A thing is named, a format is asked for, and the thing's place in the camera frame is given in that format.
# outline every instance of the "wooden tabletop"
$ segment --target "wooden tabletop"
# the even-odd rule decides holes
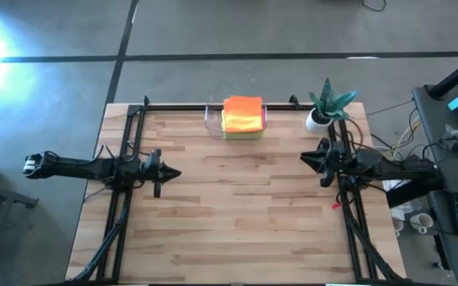
[[[127,107],[110,104],[103,119],[99,145],[113,153]],[[353,102],[346,111],[371,145],[363,104]],[[262,140],[228,141],[210,137],[203,111],[147,112],[141,150],[161,148],[163,161],[183,173],[162,187],[160,199],[152,184],[134,190],[120,282],[354,281],[342,210],[332,209],[338,187],[321,187],[319,176],[300,161],[300,152],[314,150],[321,138],[306,131],[307,113],[269,111]],[[357,141],[356,128],[347,126]],[[90,181],[86,195],[101,187]],[[110,197],[102,191],[83,205],[67,278],[100,247]],[[367,189],[362,197],[372,242],[405,276],[385,195]]]

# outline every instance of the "black desk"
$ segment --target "black desk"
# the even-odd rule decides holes
[[[441,101],[431,99],[424,87],[413,89],[413,98],[430,143],[436,142],[444,135],[445,124],[458,129],[458,112],[451,112],[447,108],[448,102],[456,96],[458,96],[458,88],[452,90]],[[444,150],[433,147],[433,155],[435,161],[438,162],[444,157]],[[456,227],[451,215],[452,209],[449,205],[447,191],[458,192],[458,155],[448,153],[438,166],[443,173],[446,190],[432,191],[427,198],[436,216],[437,227],[454,234]],[[448,264],[453,269],[458,283],[458,236],[440,233],[440,238]]]

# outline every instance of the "desk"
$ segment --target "desk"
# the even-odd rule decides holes
[[[127,107],[107,106],[99,145],[119,150]],[[346,110],[371,144],[363,104]],[[352,282],[344,217],[332,209],[338,187],[320,187],[300,161],[320,140],[306,131],[307,114],[269,111],[262,140],[225,141],[210,138],[203,111],[146,112],[141,151],[162,148],[163,161],[183,173],[160,199],[152,184],[134,190],[120,282]],[[101,187],[89,182],[86,195]],[[371,240],[406,276],[385,194],[368,189],[362,197]],[[107,191],[83,205],[67,278],[99,248],[109,201]]]
[[[450,112],[447,108],[448,102],[458,96],[458,89],[448,93],[444,100],[431,99],[425,88],[417,87],[413,90],[414,101],[421,116],[425,134],[429,142],[433,143],[444,135],[444,126],[449,124],[458,129],[458,112]],[[433,155],[436,161],[444,156],[444,151],[433,148]],[[440,162],[439,168],[443,173],[446,191],[458,192],[458,155],[448,153],[446,158]],[[451,215],[452,208],[448,203],[448,194],[445,191],[433,191],[427,196],[431,208],[437,217],[437,227],[449,233],[455,233],[456,227]],[[458,236],[440,234],[441,243],[448,258],[450,268],[453,269],[458,282]]]

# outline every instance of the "clear plastic container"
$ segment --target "clear plastic container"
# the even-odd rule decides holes
[[[204,113],[204,125],[209,130],[210,136],[214,139],[226,140],[258,140],[262,138],[268,124],[266,102],[262,101],[262,130],[253,132],[224,132],[222,130],[222,109],[221,103],[206,103]]]

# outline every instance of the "orange towel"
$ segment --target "orange towel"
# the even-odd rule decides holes
[[[231,96],[223,101],[225,132],[255,132],[262,130],[262,99]]]

